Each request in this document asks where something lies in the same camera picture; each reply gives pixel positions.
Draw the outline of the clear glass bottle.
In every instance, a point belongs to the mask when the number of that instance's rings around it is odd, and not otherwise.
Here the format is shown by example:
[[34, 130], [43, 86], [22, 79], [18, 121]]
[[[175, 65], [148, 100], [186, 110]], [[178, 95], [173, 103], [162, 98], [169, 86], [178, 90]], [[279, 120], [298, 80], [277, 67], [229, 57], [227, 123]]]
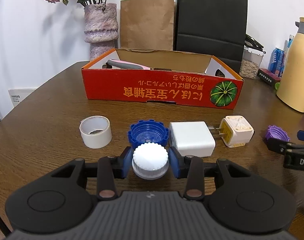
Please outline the clear glass bottle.
[[294, 39], [294, 36], [290, 35], [288, 41], [286, 42], [286, 46], [285, 46], [285, 49], [284, 49], [283, 66], [286, 65], [288, 51], [289, 51], [289, 48], [291, 46], [291, 43], [292, 43], [293, 39]]

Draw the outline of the blue plastic bottle cap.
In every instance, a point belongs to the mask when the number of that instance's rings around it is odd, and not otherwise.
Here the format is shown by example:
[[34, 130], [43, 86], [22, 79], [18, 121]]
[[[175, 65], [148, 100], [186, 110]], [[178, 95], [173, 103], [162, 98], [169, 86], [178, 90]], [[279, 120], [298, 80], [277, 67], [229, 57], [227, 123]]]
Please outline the blue plastic bottle cap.
[[139, 120], [130, 126], [128, 141], [133, 149], [141, 144], [153, 142], [163, 147], [167, 146], [169, 129], [162, 122], [155, 120]]

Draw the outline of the white tape roll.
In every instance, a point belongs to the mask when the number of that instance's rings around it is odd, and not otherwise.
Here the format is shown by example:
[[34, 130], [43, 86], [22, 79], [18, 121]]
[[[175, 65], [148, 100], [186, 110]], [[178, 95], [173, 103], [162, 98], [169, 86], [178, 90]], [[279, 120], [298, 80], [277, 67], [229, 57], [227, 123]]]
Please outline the white tape roll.
[[88, 148], [103, 148], [112, 140], [110, 121], [105, 116], [95, 115], [83, 119], [79, 131]]

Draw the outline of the white power adapter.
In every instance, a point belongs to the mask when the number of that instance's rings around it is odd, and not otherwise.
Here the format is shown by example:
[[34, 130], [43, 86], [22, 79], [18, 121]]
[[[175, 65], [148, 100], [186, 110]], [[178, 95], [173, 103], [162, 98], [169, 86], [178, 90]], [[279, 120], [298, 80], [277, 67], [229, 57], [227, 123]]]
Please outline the white power adapter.
[[204, 121], [171, 122], [170, 146], [182, 156], [210, 157], [215, 149], [215, 139]]

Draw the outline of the pink grey pet brush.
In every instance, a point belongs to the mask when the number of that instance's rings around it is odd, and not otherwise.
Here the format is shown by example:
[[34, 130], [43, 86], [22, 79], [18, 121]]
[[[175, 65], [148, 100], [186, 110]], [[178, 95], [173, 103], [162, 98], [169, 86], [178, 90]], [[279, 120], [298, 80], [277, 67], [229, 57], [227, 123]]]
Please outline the pink grey pet brush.
[[128, 61], [121, 61], [121, 60], [108, 60], [105, 65], [102, 66], [105, 69], [139, 69], [139, 70], [164, 70], [164, 71], [171, 71], [171, 69], [166, 68], [151, 68], [141, 64], [132, 63]]

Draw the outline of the white booklet on floor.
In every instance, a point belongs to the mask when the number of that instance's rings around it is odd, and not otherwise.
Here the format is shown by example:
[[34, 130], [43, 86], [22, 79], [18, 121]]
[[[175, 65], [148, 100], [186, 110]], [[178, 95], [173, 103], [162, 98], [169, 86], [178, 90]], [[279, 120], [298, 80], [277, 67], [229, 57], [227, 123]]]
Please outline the white booklet on floor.
[[20, 102], [22, 102], [26, 97], [28, 97], [35, 90], [36, 90], [36, 88], [9, 89], [8, 93], [10, 95], [13, 107], [16, 107]]

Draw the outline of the cream cube plug adapter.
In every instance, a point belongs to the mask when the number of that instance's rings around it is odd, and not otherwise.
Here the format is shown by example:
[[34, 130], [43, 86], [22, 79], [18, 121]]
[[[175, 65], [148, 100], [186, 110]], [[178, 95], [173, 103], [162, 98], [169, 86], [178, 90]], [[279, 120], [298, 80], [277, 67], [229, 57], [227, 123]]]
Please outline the cream cube plug adapter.
[[219, 126], [225, 145], [229, 148], [245, 146], [254, 135], [254, 129], [242, 115], [228, 115]]

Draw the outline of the red cardboard box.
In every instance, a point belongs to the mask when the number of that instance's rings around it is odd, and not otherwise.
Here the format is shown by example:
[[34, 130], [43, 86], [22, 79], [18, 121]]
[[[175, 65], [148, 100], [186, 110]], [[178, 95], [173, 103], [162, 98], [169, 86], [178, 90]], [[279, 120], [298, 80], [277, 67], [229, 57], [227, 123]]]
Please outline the red cardboard box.
[[[121, 60], [164, 70], [105, 69]], [[112, 49], [82, 67], [88, 99], [173, 102], [234, 109], [243, 78], [217, 57], [170, 50]]]

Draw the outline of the purple ceramic vase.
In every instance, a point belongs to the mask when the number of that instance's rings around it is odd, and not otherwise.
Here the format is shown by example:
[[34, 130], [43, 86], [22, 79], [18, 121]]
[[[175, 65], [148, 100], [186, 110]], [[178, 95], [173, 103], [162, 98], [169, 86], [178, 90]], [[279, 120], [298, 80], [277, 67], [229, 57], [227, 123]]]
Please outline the purple ceramic vase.
[[85, 42], [90, 44], [90, 61], [116, 47], [117, 4], [93, 4], [84, 8]]

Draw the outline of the white ribbed bottle cap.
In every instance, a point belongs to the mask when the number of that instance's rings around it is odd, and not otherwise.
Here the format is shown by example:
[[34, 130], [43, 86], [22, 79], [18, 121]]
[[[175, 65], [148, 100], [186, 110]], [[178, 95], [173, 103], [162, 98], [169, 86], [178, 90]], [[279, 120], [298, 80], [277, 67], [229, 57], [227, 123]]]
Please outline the white ribbed bottle cap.
[[169, 167], [167, 150], [154, 142], [138, 146], [133, 153], [132, 169], [145, 180], [156, 180], [166, 174]]

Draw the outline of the brown paper bag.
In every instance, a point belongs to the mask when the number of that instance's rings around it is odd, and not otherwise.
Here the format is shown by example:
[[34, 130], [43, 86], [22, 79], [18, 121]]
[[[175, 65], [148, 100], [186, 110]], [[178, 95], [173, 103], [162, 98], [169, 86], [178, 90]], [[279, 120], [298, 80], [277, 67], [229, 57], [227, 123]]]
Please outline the brown paper bag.
[[173, 50], [174, 0], [121, 0], [121, 48]]

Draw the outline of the purple plastic bottle cap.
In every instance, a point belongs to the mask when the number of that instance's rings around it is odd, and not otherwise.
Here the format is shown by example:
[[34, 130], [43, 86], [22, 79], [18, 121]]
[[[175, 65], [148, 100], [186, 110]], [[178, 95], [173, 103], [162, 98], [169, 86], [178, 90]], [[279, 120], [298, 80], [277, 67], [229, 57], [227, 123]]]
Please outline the purple plastic bottle cap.
[[270, 138], [279, 139], [282, 141], [290, 141], [288, 134], [282, 128], [275, 125], [268, 126], [266, 130], [265, 139], [268, 140]]

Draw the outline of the black paper bag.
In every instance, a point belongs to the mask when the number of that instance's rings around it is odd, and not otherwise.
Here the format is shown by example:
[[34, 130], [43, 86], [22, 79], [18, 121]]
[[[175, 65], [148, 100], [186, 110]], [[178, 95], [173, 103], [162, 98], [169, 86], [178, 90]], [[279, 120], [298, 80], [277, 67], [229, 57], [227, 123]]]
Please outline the black paper bag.
[[213, 55], [240, 71], [248, 0], [177, 0], [173, 49]]

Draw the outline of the clear seed storage container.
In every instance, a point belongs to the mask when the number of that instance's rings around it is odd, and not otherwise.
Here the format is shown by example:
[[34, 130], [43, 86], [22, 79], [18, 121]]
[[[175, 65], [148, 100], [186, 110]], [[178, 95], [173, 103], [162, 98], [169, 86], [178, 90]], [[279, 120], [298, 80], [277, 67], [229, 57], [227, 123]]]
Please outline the clear seed storage container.
[[246, 34], [239, 71], [240, 76], [255, 79], [265, 54], [264, 46]]

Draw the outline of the yellow thermos jug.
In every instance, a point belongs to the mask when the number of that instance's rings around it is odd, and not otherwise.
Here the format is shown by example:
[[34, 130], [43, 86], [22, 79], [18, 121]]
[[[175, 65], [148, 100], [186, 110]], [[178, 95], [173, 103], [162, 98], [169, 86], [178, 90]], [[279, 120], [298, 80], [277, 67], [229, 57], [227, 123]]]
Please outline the yellow thermos jug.
[[288, 50], [287, 62], [276, 96], [292, 109], [304, 113], [304, 17]]

